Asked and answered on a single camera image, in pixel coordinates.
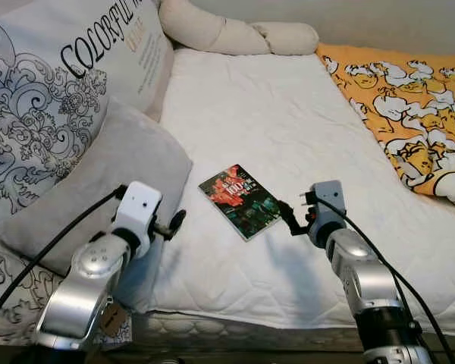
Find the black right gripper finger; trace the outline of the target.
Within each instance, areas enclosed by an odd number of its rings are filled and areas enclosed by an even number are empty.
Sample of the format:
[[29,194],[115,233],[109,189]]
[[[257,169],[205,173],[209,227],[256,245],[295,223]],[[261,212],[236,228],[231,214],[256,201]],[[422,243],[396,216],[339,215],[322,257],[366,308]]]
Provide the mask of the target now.
[[279,201],[279,216],[283,219],[291,236],[299,236],[304,234],[303,226],[298,224],[293,208],[284,201]]

